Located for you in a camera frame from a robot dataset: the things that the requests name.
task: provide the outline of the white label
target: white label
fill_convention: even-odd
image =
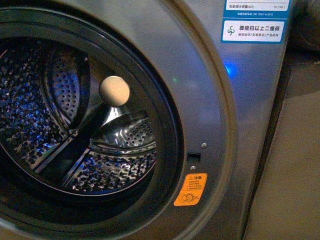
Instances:
[[[226,10],[287,11],[290,0],[226,0]]]
[[[226,20],[223,26],[223,41],[280,42],[284,21],[236,21]]]

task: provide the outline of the front-loading washing machine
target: front-loading washing machine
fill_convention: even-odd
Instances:
[[[1,1],[0,239],[241,238],[294,3],[235,2]]]

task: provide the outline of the blue led light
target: blue led light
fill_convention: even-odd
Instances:
[[[224,67],[229,75],[229,78],[233,79],[237,75],[237,67],[232,62],[225,62]]]

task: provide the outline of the orange warning sticker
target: orange warning sticker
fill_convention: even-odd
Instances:
[[[193,173],[185,176],[182,189],[173,205],[192,206],[199,203],[205,189],[207,177],[206,173]]]

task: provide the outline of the blue sticker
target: blue sticker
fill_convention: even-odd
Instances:
[[[222,43],[281,44],[290,0],[226,0]]]

